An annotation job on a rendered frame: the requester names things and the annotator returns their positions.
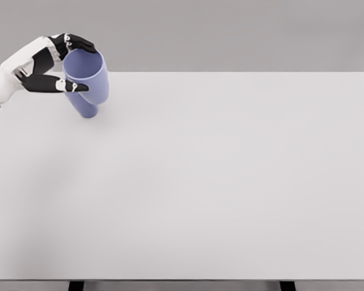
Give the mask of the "blue cup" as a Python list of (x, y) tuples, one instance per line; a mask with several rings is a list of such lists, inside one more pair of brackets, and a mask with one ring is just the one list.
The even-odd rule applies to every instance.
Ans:
[(99, 105), (107, 101), (110, 92), (109, 77), (100, 51), (90, 53), (74, 49), (64, 58), (62, 69), (70, 81), (88, 86), (88, 91), (79, 93), (87, 102)]
[(73, 108), (83, 117), (92, 118), (98, 113), (98, 106), (86, 101), (77, 92), (65, 92), (65, 95)]

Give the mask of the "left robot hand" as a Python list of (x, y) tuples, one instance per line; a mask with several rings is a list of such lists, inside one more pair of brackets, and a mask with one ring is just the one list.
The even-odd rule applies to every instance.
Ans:
[(97, 52), (92, 42), (71, 33), (40, 36), (11, 55), (0, 69), (29, 92), (86, 92), (87, 85), (46, 74), (75, 49)]

